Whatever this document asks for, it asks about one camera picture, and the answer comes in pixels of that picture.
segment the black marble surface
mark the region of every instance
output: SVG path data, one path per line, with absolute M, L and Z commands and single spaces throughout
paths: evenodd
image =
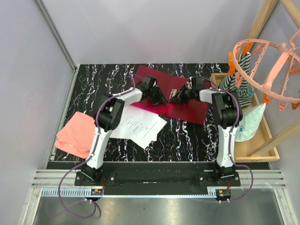
M 190 77 L 225 73 L 227 64 L 143 64 L 172 76 Z M 131 85 L 129 72 L 139 64 L 81 65 L 66 114 L 65 124 L 76 111 L 92 114 L 95 101 L 104 92 L 118 93 Z M 204 125 L 163 117 L 167 124 L 158 133 L 157 141 L 142 149 L 131 140 L 108 142 L 104 161 L 214 161 L 218 152 L 218 130 L 208 104 Z M 56 150 L 55 161 L 83 159 Z

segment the metal floor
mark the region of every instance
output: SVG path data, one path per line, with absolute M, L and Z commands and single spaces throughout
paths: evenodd
M 244 192 L 232 190 L 232 199 Z M 64 198 L 66 206 L 79 198 Z M 239 202 L 230 204 L 201 202 L 185 198 L 102 198 L 101 208 L 90 219 L 79 219 L 63 213 L 57 197 L 42 197 L 34 225 L 283 225 L 275 194 L 270 189 L 253 189 Z M 93 206 L 87 202 L 73 206 L 74 213 L 87 216 Z

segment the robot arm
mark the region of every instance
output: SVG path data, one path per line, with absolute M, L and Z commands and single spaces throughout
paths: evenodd
M 135 88 L 130 88 L 131 92 L 126 91 L 126 94 L 116 94 L 117 97 L 107 102 L 100 111 L 98 123 L 101 127 L 101 132 L 98 127 L 95 127 L 95 136 L 90 150 L 86 166 L 82 169 L 82 173 L 88 178 L 95 180 L 97 173 L 103 165 L 104 152 L 114 129 L 120 123 L 123 108 L 134 103 L 149 98 L 153 105 L 166 105 L 167 100 L 164 97 L 161 89 L 157 86 L 157 80 L 151 76 L 145 76 L 143 81 L 136 84 Z M 113 95 L 104 94 L 100 99 L 102 105 L 108 98 Z
M 216 159 L 214 178 L 216 181 L 229 180 L 235 175 L 235 167 L 230 159 L 234 158 L 234 139 L 237 127 L 232 130 L 232 141 L 229 143 L 229 133 L 237 118 L 237 107 L 240 109 L 239 121 L 242 119 L 242 111 L 236 105 L 231 96 L 219 90 L 205 89 L 202 77 L 191 77 L 189 83 L 184 85 L 180 91 L 170 99 L 170 102 L 184 103 L 188 100 L 212 104 L 214 121 L 219 130 L 219 150 Z

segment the metal frame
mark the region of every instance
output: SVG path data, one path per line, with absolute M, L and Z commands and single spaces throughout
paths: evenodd
M 50 14 L 48 10 L 46 9 L 44 3 L 42 0 L 34 0 L 36 3 L 40 13 L 42 14 L 46 24 L 49 27 L 50 32 L 53 34 L 54 39 L 56 40 L 58 46 L 60 47 L 60 50 L 62 51 L 63 55 L 65 56 L 69 66 L 73 70 L 73 72 L 76 70 L 77 65 L 74 63 L 71 54 L 67 50 L 63 40 L 60 37 L 59 32 L 57 31 L 57 28 L 55 27 L 52 18 L 50 17 Z
M 30 190 L 30 195 L 27 200 L 27 209 L 22 220 L 22 225 L 32 225 L 34 218 L 38 209 L 38 204 L 42 196 L 57 196 L 57 186 L 62 178 L 62 176 L 68 170 L 38 170 L 34 181 L 32 183 L 32 188 Z M 232 189 L 244 189 L 249 188 L 251 176 L 250 172 L 247 170 L 238 170 L 240 175 L 241 186 L 232 187 Z M 285 183 L 280 170 L 253 170 L 254 174 L 254 184 L 253 188 L 270 188 L 274 190 L 276 195 L 276 200 L 279 205 L 279 209 L 286 225 L 297 225 L 297 219 L 294 214 L 288 193 L 285 187 Z M 66 191 L 64 196 L 68 197 L 79 197 L 88 194 L 92 188 L 99 188 L 101 186 L 74 186 L 76 172 L 71 172 L 62 183 L 63 190 Z M 171 196 L 173 198 L 191 198 L 191 197 L 214 197 L 216 187 L 209 187 L 208 190 L 212 192 L 211 196 Z M 170 197 L 167 195 L 159 196 L 128 196 L 128 195 L 112 195 L 110 197 Z
M 54 134 L 53 134 L 53 138 L 51 140 L 51 144 L 50 144 L 50 148 L 49 148 L 49 156 L 48 156 L 48 158 L 45 162 L 44 168 L 47 167 L 47 164 L 48 164 L 49 161 L 54 160 L 55 152 L 56 152 L 56 148 L 54 146 L 54 143 L 56 141 L 56 134 L 63 127 L 65 117 L 66 117 L 66 114 L 67 114 L 67 111 L 68 111 L 68 106 L 70 104 L 70 99 L 71 99 L 71 96 L 72 96 L 72 93 L 73 93 L 73 88 L 74 88 L 74 85 L 75 85 L 75 81 L 76 81 L 76 78 L 77 78 L 77 75 L 78 75 L 78 71 L 79 71 L 79 67 L 73 72 L 73 75 L 72 75 L 71 80 L 69 82 L 67 92 L 66 92 L 66 95 L 65 95 L 65 99 L 64 99 L 61 111 L 60 111 L 59 120 L 57 121 L 55 131 L 54 131 Z

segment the white wall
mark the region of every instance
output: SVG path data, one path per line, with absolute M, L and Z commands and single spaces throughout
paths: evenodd
M 44 0 L 76 64 L 228 62 L 262 0 Z
M 300 8 L 300 1 L 297 2 L 298 8 Z M 267 23 L 265 29 L 263 30 L 260 38 L 270 40 L 276 43 L 287 43 L 292 34 L 294 34 L 298 28 L 293 23 L 285 9 L 281 4 L 275 9 L 273 15 L 271 16 L 269 22 Z M 300 46 L 300 37 L 295 40 L 297 46 Z M 256 72 L 255 79 L 260 83 L 263 83 L 266 75 L 276 62 L 279 54 L 277 50 L 266 52 L 260 66 L 259 70 Z M 272 90 L 280 91 L 282 81 L 285 76 L 285 70 L 287 66 L 281 71 L 277 76 Z M 287 85 L 286 95 L 296 98 L 300 90 L 300 74 L 294 74 L 290 76 L 290 80 Z M 263 94 L 258 92 L 260 101 L 262 102 Z M 272 100 L 267 106 L 265 111 L 266 120 L 270 127 L 272 135 L 277 134 L 283 128 L 293 123 L 296 119 L 300 118 L 300 108 L 297 110 L 292 110 L 291 106 L 280 112 L 278 109 L 278 101 Z M 280 169 L 283 173 L 284 180 L 286 182 L 287 190 L 289 192 L 290 199 L 293 204 L 293 209 L 298 216 L 298 221 L 300 221 L 300 196 L 299 196 L 299 186 L 300 180 L 298 176 L 299 163 L 300 163 L 300 134 L 297 134 L 285 141 L 283 144 L 277 147 L 280 160 L 273 163 L 275 169 Z
M 0 223 L 16 225 L 72 71 L 33 0 L 2 1 L 0 21 Z

